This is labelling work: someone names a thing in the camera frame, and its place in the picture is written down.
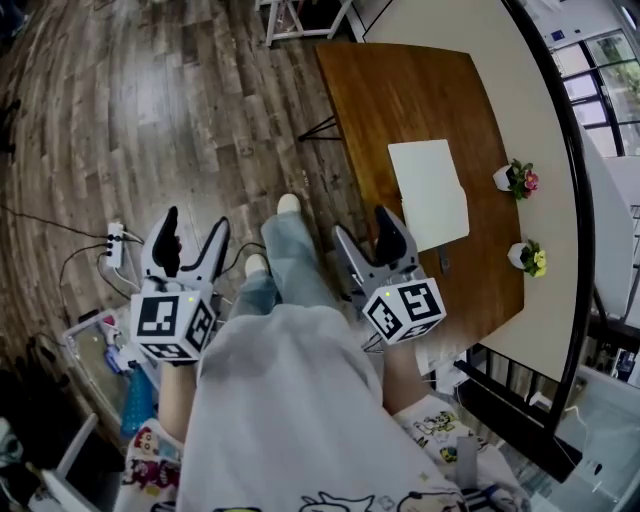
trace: pink flower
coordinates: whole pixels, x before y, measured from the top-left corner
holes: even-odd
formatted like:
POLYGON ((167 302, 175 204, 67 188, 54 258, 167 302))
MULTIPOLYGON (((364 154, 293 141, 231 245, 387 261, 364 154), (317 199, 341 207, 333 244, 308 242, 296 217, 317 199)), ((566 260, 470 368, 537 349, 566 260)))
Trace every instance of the pink flower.
POLYGON ((524 175, 524 186, 529 190, 538 190, 538 175, 527 171, 527 174, 524 175))

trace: white paper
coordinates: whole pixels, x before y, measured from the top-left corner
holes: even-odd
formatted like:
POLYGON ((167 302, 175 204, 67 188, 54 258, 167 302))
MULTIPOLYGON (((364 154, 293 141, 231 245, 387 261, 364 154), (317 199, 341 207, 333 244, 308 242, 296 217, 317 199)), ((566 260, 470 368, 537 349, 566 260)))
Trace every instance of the white paper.
POLYGON ((469 234, 467 197, 446 140, 389 144, 404 218, 425 251, 469 234))

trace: potted plant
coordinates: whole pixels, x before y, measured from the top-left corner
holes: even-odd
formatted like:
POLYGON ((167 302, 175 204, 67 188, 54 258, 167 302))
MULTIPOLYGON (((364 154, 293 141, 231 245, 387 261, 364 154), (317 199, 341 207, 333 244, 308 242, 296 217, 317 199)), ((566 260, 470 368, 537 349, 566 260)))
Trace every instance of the potted plant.
POLYGON ((538 190, 538 175, 533 171, 533 164, 522 165, 513 159, 511 165, 505 165, 493 175, 493 181, 498 190, 513 192, 516 199, 528 199, 531 192, 538 190))
POLYGON ((514 267, 533 277, 542 277, 547 273, 547 253, 533 240, 513 244, 507 256, 514 267))

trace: wooden floor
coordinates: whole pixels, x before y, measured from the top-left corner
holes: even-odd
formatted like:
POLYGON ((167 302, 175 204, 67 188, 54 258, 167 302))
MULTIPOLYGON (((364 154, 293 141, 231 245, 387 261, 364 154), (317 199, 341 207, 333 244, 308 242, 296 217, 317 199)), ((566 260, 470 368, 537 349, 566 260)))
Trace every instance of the wooden floor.
MULTIPOLYGON (((313 55, 319 41, 267 49, 253 4, 31 2, 28 27, 0 60, 4 102, 22 100, 15 160, 1 157, 0 202, 95 234, 119 219, 142 237, 176 205, 187 263, 222 215, 232 225, 227 262, 242 243, 260 241, 260 225, 288 191, 301 198, 322 252, 332 249, 335 222, 365 237, 341 144, 296 140, 331 114, 313 55)), ((5 354, 20 353, 37 331, 66 328, 61 266, 97 242, 0 212, 5 354)), ((126 303, 96 272, 100 252, 67 266, 72 319, 126 303)), ((219 283, 223 293, 234 295, 246 255, 219 283)), ((123 273, 134 276, 130 263, 123 273)))

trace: table leg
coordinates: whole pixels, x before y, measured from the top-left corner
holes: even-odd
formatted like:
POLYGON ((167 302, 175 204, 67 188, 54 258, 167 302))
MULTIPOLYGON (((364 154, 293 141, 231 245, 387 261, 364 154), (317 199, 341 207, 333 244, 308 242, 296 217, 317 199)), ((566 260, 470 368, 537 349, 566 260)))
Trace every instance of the table leg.
POLYGON ((273 42, 273 32, 276 27, 276 18, 278 17, 278 6, 280 5, 280 0, 273 0, 271 2, 271 10, 269 11, 269 24, 267 25, 267 46, 271 47, 271 43, 273 42))
POLYGON ((298 137, 298 140, 300 142, 303 142, 309 139, 311 140, 342 140, 340 137, 312 137, 312 135, 319 133, 323 130, 333 128, 335 125, 336 125, 335 117, 331 116, 325 119, 324 121, 322 121, 320 124, 317 124, 316 126, 311 128, 308 132, 305 132, 302 135, 300 135, 300 137, 298 137))
POLYGON ((338 30, 338 27, 340 26, 342 18, 344 18, 345 14, 347 14, 347 11, 349 10, 349 7, 351 6, 351 2, 353 2, 353 0, 342 0, 342 7, 338 11, 336 19, 333 20, 333 25, 331 25, 331 30, 327 35, 327 39, 333 39, 333 36, 336 34, 336 30, 338 30))

